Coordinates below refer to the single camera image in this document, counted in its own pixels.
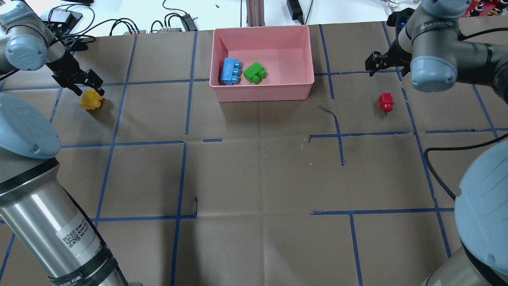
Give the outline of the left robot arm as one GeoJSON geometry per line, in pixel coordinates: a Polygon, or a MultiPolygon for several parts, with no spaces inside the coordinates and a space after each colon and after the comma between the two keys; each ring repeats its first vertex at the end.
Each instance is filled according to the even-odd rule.
{"type": "MultiPolygon", "coordinates": [[[[84,71],[22,0],[1,5],[1,75],[49,67],[63,88],[103,96],[103,80],[84,71]]],[[[1,217],[45,268],[54,286],[128,286],[111,249],[58,181],[61,141],[33,105],[1,94],[1,217]]]]}

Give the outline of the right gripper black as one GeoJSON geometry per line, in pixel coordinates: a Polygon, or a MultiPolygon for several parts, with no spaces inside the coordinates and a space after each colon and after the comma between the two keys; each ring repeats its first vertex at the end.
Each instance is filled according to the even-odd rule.
{"type": "Polygon", "coordinates": [[[387,51],[387,67],[402,67],[402,74],[408,74],[411,61],[412,54],[406,52],[398,40],[394,40],[387,51]]]}

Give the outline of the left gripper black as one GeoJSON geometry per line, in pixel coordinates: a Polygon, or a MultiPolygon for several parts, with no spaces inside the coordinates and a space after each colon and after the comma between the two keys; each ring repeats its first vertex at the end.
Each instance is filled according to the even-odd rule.
{"type": "Polygon", "coordinates": [[[82,95],[82,89],[76,84],[83,84],[94,89],[100,96],[104,96],[103,80],[94,70],[82,70],[75,57],[66,51],[61,58],[51,62],[52,77],[60,84],[73,91],[77,96],[82,95]]]}

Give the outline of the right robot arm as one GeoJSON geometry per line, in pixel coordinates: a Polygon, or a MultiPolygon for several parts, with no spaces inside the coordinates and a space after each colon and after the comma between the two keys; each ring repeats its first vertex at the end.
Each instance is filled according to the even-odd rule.
{"type": "Polygon", "coordinates": [[[472,248],[486,239],[466,234],[469,221],[481,234],[479,223],[467,211],[468,199],[477,196],[480,183],[499,172],[501,187],[507,186],[507,135],[500,136],[492,116],[486,110],[487,101],[478,92],[479,86],[490,87],[490,96],[507,111],[507,45],[481,43],[471,38],[499,31],[498,27],[464,35],[460,15],[469,0],[423,0],[414,10],[408,10],[408,20],[396,20],[396,38],[387,56],[392,66],[403,66],[403,94],[406,106],[415,119],[414,135],[431,188],[439,222],[445,207],[456,208],[454,226],[466,237],[457,250],[449,247],[450,237],[441,229],[450,259],[425,277],[423,286],[446,285],[506,285],[507,271],[498,269],[493,261],[473,254],[472,248]]]}

